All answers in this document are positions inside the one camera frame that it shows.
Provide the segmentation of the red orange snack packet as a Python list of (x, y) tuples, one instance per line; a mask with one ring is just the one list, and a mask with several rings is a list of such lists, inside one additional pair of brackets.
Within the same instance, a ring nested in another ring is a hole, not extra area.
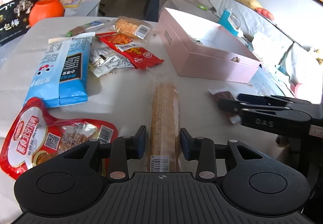
[(145, 70), (164, 62), (140, 46), (138, 42), (121, 33), (108, 32), (102, 36), (97, 35), (97, 37), (102, 43), (126, 57), (137, 69)]

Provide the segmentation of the red Beijing duck snack pouch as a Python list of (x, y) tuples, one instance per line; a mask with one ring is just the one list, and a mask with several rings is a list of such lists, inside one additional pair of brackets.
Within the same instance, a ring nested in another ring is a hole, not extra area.
[(17, 179), (25, 171), (91, 139), (101, 144), (118, 137), (112, 123), (94, 119), (58, 119), (44, 102), (30, 98), (14, 120), (1, 150), (1, 169)]

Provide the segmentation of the long brown biscuit pack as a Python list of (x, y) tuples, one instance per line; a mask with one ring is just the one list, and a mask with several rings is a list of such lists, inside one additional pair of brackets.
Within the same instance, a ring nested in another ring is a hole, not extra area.
[(174, 84), (161, 83), (152, 99), (148, 171), (180, 171), (179, 100)]

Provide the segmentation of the black Chinese text box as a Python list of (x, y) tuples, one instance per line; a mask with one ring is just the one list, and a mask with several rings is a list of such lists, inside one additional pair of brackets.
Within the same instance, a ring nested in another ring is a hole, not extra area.
[(13, 0), (1, 5), (1, 46), (28, 31), (29, 14), (36, 2), (38, 0)]

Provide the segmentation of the pink gift box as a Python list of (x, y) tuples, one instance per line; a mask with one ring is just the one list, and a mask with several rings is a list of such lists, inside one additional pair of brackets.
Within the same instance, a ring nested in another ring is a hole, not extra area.
[(258, 70), (258, 58), (218, 23), (164, 8), (157, 29), (181, 77), (246, 84)]

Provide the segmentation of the clear brown snack packet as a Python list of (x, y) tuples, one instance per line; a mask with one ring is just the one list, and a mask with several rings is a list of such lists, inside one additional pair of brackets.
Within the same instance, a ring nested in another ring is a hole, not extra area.
[(108, 26), (110, 22), (111, 21), (107, 19), (98, 19), (90, 23), (77, 26), (69, 30), (69, 32), (66, 33), (66, 37), (73, 37), (82, 33), (94, 32), (96, 30), (99, 30), (100, 28), (103, 28), (104, 26)]

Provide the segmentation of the white low table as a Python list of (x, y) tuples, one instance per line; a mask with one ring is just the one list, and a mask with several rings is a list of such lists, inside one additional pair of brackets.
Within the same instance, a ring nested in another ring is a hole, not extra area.
[(81, 0), (77, 7), (65, 8), (65, 17), (97, 17), (101, 0)]

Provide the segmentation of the blue white snack bag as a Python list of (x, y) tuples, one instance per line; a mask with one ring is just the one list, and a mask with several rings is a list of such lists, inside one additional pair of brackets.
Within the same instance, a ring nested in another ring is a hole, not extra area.
[(59, 38), (48, 44), (29, 86), (25, 102), (41, 99), (47, 108), (88, 101), (86, 83), (91, 36)]

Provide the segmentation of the white woven table cloth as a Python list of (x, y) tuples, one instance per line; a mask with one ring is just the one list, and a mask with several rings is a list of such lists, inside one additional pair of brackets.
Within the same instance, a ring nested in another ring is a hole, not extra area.
[[(72, 28), (92, 21), (91, 17), (65, 17), (41, 20), (9, 45), (9, 54), (1, 67), (1, 138), (5, 138), (22, 109), (29, 85), (48, 40), (65, 35)], [(179, 94), (180, 125), (194, 137), (206, 137), (224, 144), (241, 141), (273, 158), (282, 156), (277, 136), (233, 125), (218, 109), (210, 90), (228, 90), (233, 94), (276, 95), (278, 89), (261, 72), (250, 84), (179, 77), (161, 40), (153, 38), (147, 50), (163, 63), (149, 70), (126, 70), (96, 78), (88, 75), (88, 100), (85, 103), (50, 109), (61, 119), (90, 118), (113, 123), (119, 135), (134, 134), (140, 125), (149, 126), (154, 88), (161, 82), (173, 83)]]

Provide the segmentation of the grey covered sofa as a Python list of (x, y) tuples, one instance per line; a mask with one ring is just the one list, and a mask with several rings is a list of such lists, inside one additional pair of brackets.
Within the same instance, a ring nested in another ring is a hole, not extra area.
[(176, 9), (213, 22), (229, 14), (238, 36), (251, 42), (266, 67), (289, 78), (295, 94), (314, 89), (321, 83), (316, 60), (277, 26), (269, 11), (251, 8), (253, 4), (252, 0), (159, 0), (159, 10)]

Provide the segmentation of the dark brown square snack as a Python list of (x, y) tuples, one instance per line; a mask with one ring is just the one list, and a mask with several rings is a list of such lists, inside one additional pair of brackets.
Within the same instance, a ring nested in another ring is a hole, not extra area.
[(210, 96), (215, 103), (215, 106), (218, 108), (221, 115), (226, 118), (232, 125), (241, 124), (240, 116), (234, 111), (225, 111), (221, 110), (219, 107), (219, 102), (222, 99), (236, 100), (236, 97), (230, 91), (223, 91), (222, 89), (209, 89)]

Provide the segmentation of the silver white snack packet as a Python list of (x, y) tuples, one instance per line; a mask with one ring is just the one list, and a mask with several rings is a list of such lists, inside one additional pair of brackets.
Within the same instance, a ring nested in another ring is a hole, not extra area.
[(110, 47), (97, 48), (90, 51), (88, 70), (97, 78), (129, 68), (134, 68), (129, 59)]

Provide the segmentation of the round bread in wrapper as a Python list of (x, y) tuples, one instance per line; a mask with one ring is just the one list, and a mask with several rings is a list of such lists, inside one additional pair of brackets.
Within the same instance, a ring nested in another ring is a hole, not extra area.
[(134, 40), (149, 41), (158, 31), (142, 20), (120, 16), (111, 23), (110, 29)]

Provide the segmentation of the orange pumpkin bowl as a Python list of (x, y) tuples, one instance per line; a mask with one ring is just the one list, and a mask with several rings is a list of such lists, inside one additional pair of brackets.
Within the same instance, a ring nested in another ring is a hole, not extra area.
[(36, 2), (29, 14), (29, 25), (46, 18), (63, 17), (65, 9), (59, 0), (40, 0)]

